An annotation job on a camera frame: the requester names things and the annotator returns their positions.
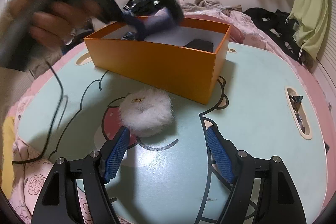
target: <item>textured blue pad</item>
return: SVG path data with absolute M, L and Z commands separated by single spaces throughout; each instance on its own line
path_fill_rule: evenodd
M 213 158 L 216 161 L 220 174 L 229 183 L 233 183 L 235 176 L 232 173 L 231 160 L 211 127 L 207 129 L 205 140 L 210 148 Z
M 114 178 L 118 172 L 121 161 L 125 155 L 129 143 L 129 131 L 125 128 L 124 132 L 121 134 L 118 142 L 115 144 L 109 158 L 106 161 L 105 167 L 105 182 L 110 182 L 110 179 Z

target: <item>light green towel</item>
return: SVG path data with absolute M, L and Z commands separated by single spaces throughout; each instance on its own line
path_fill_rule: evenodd
M 304 49 L 316 59 L 328 26 L 328 0 L 295 0 L 289 18 L 300 23 L 293 38 L 301 52 Z

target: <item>yellow cloth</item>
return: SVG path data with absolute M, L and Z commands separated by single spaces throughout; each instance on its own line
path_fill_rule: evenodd
M 2 125 L 3 137 L 3 165 L 2 165 L 2 181 L 1 189 L 7 199 L 11 197 L 14 171 L 13 171 L 13 143 L 15 141 L 14 134 L 14 117 L 7 117 Z
M 328 5 L 328 0 L 295 0 L 289 15 L 289 18 L 295 18 L 300 23 L 294 35 L 296 43 L 313 59 L 316 59 L 326 34 L 329 19 Z

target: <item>cardboard box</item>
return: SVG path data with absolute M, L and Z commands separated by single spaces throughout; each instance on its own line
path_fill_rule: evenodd
M 207 104 L 222 70 L 230 25 L 185 18 L 180 27 L 146 41 L 120 40 L 132 28 L 112 23 L 86 37 L 95 66 Z M 214 44 L 214 52 L 183 47 L 195 38 Z

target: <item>white fluffy object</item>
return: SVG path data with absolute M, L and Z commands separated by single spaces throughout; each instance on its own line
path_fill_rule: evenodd
M 153 136 L 173 121 L 168 93 L 155 88 L 129 94 L 119 111 L 123 125 L 139 137 Z

